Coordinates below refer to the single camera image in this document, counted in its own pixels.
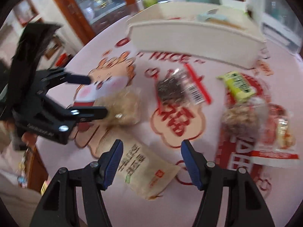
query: screw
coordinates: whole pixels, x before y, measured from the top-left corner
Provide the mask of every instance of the screw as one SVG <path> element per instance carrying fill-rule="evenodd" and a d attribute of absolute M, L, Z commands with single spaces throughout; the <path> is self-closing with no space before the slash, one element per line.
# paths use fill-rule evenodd
<path fill-rule="evenodd" d="M 246 173 L 246 169 L 243 168 L 243 167 L 240 167 L 240 168 L 239 168 L 239 172 L 240 172 L 241 174 L 245 174 L 245 173 Z"/>
<path fill-rule="evenodd" d="M 89 165 L 91 166 L 91 168 L 96 168 L 99 165 L 99 163 L 98 161 L 93 161 Z"/>
<path fill-rule="evenodd" d="M 66 126 L 66 125 L 62 125 L 62 126 L 60 126 L 59 127 L 59 131 L 68 131 L 69 130 L 69 127 L 68 126 Z"/>
<path fill-rule="evenodd" d="M 65 168 L 65 167 L 61 167 L 61 168 L 59 169 L 59 173 L 60 173 L 60 174 L 66 173 L 66 168 Z"/>
<path fill-rule="evenodd" d="M 214 168 L 216 164 L 215 164 L 214 162 L 212 162 L 212 161 L 209 161 L 209 162 L 206 163 L 206 165 L 207 165 L 209 168 Z"/>
<path fill-rule="evenodd" d="M 79 112 L 79 110 L 72 110 L 71 113 L 72 113 L 72 115 L 76 115 L 76 114 L 79 114 L 80 112 Z"/>

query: barcode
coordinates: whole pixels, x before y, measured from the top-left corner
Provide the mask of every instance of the barcode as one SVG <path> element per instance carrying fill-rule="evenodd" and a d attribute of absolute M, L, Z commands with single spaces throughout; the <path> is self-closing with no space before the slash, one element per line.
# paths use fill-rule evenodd
<path fill-rule="evenodd" d="M 190 97 L 192 99 L 192 101 L 194 102 L 195 105 L 199 104 L 199 103 L 202 103 L 205 101 L 204 97 L 202 96 L 200 90 L 196 87 L 196 85 L 190 85 L 188 88 L 187 88 L 189 94 L 190 94 Z"/>

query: white box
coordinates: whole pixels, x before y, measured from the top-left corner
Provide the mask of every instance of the white box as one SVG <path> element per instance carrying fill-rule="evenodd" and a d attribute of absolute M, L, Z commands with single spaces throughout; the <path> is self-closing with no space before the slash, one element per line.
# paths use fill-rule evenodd
<path fill-rule="evenodd" d="M 217 14 L 225 15 L 243 29 L 196 21 L 198 14 L 212 9 L 218 9 Z M 197 55 L 246 69 L 253 67 L 266 41 L 243 11 L 208 3 L 155 4 L 130 18 L 127 24 L 129 38 L 141 51 Z"/>

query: picture frame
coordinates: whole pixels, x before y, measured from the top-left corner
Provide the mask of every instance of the picture frame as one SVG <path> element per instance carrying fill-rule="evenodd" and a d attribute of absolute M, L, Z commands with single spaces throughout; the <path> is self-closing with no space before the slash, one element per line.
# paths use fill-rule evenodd
<path fill-rule="evenodd" d="M 44 56 L 49 60 L 61 47 L 62 47 L 62 42 L 60 41 L 60 39 L 57 37 L 53 37 L 53 39 L 47 46 Z"/>
<path fill-rule="evenodd" d="M 28 22 L 33 20 L 38 15 L 38 12 L 31 0 L 21 0 L 13 8 L 13 11 L 22 27 L 25 27 Z"/>

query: table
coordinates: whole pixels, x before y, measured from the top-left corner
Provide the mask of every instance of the table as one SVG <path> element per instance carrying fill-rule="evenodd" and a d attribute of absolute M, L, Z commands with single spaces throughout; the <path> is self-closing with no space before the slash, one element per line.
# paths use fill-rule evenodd
<path fill-rule="evenodd" d="M 88 74 L 95 69 L 99 62 L 108 57 L 119 57 L 129 51 L 127 59 L 135 57 L 132 66 L 135 66 L 132 74 L 128 74 L 131 85 L 140 87 L 141 98 L 144 105 L 142 121 L 135 126 L 128 127 L 137 139 L 148 145 L 154 152 L 167 161 L 175 164 L 182 160 L 180 149 L 172 148 L 178 146 L 178 141 L 184 139 L 184 135 L 176 138 L 170 135 L 159 135 L 161 125 L 155 115 L 157 102 L 155 97 L 154 81 L 146 77 L 146 72 L 152 74 L 158 68 L 160 77 L 164 77 L 170 69 L 182 66 L 182 63 L 189 62 L 196 72 L 203 75 L 202 82 L 209 91 L 213 102 L 211 105 L 202 103 L 197 114 L 202 122 L 194 129 L 197 138 L 192 141 L 193 147 L 198 152 L 203 152 L 207 160 L 215 160 L 219 142 L 220 118 L 224 110 L 225 89 L 223 83 L 216 79 L 217 76 L 226 72 L 239 70 L 255 79 L 264 80 L 271 89 L 272 102 L 284 106 L 293 112 L 291 125 L 293 133 L 300 145 L 303 141 L 302 123 L 303 93 L 299 86 L 303 85 L 302 68 L 294 56 L 290 55 L 278 45 L 268 42 L 268 49 L 271 58 L 267 60 L 270 69 L 261 71 L 254 76 L 253 70 L 242 70 L 235 66 L 219 63 L 209 59 L 197 58 L 187 54 L 174 54 L 173 52 L 138 52 L 131 41 L 125 38 L 126 20 L 125 17 L 111 25 L 90 43 L 88 43 L 67 65 L 66 70 L 76 74 Z M 124 74 L 124 68 L 118 70 L 119 75 Z M 73 103 L 73 98 L 78 86 L 62 84 L 51 89 L 48 96 L 67 107 Z M 55 142 L 39 138 L 37 142 L 41 158 L 52 177 L 60 167 L 67 167 L 69 170 L 83 168 L 91 161 L 96 160 L 90 152 L 89 147 L 78 148 L 74 141 L 67 145 L 60 145 Z M 257 185 L 266 198 L 266 203 L 271 211 L 277 227 L 283 227 L 292 217 L 300 202 L 303 199 L 302 163 L 296 169 L 280 169 L 265 167 L 263 171 L 257 171 Z M 185 170 L 181 170 L 178 177 L 183 182 L 190 182 Z M 192 226 L 196 216 L 202 192 L 195 186 L 182 185 L 177 180 L 172 180 L 163 197 L 154 201 L 147 201 L 139 198 L 119 178 L 115 178 L 113 184 L 107 191 L 102 193 L 108 215 L 113 226 Z M 85 219 L 82 202 L 81 189 L 77 189 L 78 212 L 82 219 Z M 222 207 L 218 226 L 224 226 L 226 203 L 228 191 L 223 192 Z"/>

